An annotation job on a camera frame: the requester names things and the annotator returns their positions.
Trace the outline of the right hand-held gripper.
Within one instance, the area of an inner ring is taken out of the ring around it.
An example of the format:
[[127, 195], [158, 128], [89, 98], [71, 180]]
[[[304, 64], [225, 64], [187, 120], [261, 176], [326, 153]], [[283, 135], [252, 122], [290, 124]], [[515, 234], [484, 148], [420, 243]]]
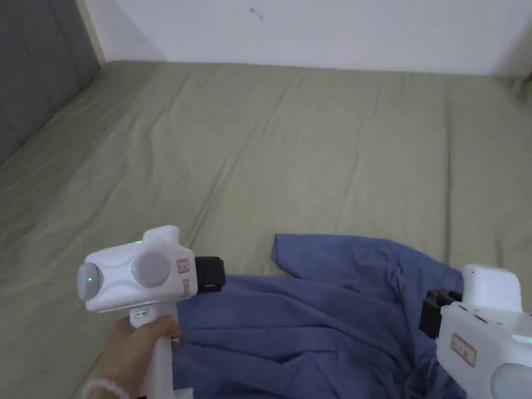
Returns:
[[429, 290], [419, 328], [467, 398], [531, 397], [531, 315], [508, 270], [468, 264], [464, 291]]

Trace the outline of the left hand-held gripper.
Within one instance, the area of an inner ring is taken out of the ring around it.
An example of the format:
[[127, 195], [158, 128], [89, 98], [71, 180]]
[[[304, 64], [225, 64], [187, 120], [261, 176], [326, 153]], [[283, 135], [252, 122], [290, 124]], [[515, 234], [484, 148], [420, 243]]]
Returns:
[[[176, 321], [177, 303], [197, 294], [219, 292], [225, 285], [218, 257], [197, 257], [179, 242], [180, 230], [163, 226], [142, 240], [89, 254], [78, 270], [78, 295], [92, 312], [128, 310], [132, 327], [161, 316]], [[136, 398], [192, 398], [192, 388], [174, 389], [172, 343], [160, 338]], [[83, 398], [129, 398], [116, 384], [91, 377]]]

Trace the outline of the person's left hand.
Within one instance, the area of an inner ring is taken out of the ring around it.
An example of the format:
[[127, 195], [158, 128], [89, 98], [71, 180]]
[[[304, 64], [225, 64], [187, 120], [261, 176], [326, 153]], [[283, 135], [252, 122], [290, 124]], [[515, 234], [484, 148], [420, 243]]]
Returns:
[[138, 328], [131, 326], [129, 318], [121, 318], [109, 332], [99, 359], [97, 377], [116, 384], [129, 398], [136, 398], [158, 339], [179, 339], [180, 336], [181, 327], [170, 315]]

